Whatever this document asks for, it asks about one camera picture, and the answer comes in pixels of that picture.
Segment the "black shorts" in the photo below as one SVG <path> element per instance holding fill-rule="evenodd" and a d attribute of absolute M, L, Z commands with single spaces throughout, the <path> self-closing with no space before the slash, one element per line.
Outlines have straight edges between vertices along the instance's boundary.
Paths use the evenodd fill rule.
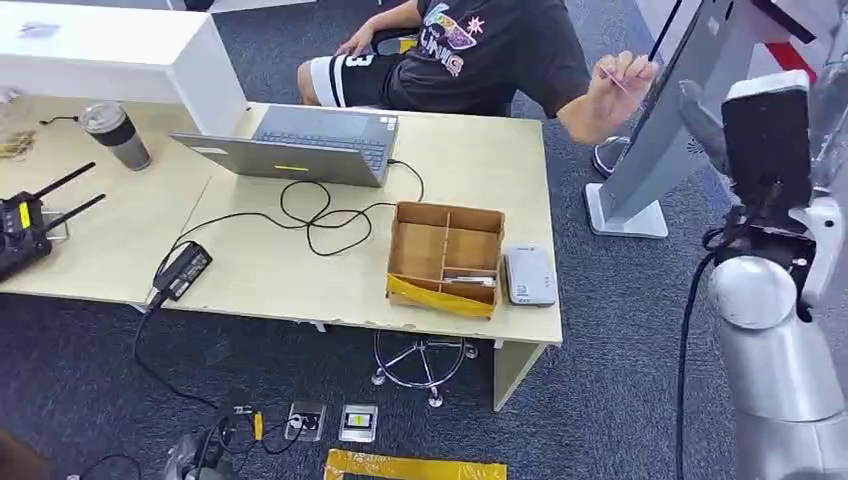
<path fill-rule="evenodd" d="M 318 57 L 309 62 L 312 88 L 324 107 L 387 106 L 389 78 L 403 55 Z"/>

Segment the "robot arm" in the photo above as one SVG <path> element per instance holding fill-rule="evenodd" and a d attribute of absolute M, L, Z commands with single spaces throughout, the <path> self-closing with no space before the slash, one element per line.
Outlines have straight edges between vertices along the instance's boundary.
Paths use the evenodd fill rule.
<path fill-rule="evenodd" d="M 811 171 L 807 87 L 798 75 L 740 82 L 723 108 L 727 173 L 740 205 L 725 228 L 737 240 L 715 252 L 709 297 L 722 318 L 739 480 L 848 479 L 845 397 L 811 312 L 836 269 L 844 225 L 829 188 L 810 182 L 821 177 L 815 162 Z M 779 114 L 803 122 L 781 119 L 778 127 L 769 117 Z M 766 198 L 766 185 L 779 193 Z M 739 229 L 747 216 L 757 218 Z"/>

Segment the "silver laptop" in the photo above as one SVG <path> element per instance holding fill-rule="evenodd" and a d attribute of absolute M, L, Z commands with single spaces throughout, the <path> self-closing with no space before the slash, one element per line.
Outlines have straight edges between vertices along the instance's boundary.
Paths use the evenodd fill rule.
<path fill-rule="evenodd" d="M 253 139 L 171 134 L 239 175 L 380 187 L 397 117 L 272 105 Z"/>

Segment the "travel mug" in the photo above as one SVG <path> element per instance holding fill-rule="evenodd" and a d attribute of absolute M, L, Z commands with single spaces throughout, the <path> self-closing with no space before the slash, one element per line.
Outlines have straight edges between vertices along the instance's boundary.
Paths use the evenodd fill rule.
<path fill-rule="evenodd" d="M 92 105 L 82 112 L 78 123 L 130 170 L 138 171 L 150 165 L 150 154 L 119 103 Z"/>

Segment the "hand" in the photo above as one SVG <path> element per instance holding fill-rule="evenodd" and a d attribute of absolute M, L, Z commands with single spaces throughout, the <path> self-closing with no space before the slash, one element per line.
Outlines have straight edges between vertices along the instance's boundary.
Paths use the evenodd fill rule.
<path fill-rule="evenodd" d="M 659 66 L 649 62 L 647 55 L 633 58 L 628 50 L 617 57 L 607 55 L 600 59 L 592 71 L 587 93 L 596 120 L 611 128 L 626 122 L 645 99 L 658 71 Z M 624 86 L 626 93 L 610 75 Z"/>
<path fill-rule="evenodd" d="M 358 57 L 362 52 L 371 45 L 371 40 L 374 38 L 374 28 L 368 22 L 365 22 L 356 33 L 350 37 L 350 40 L 341 44 L 336 55 L 350 55 Z"/>

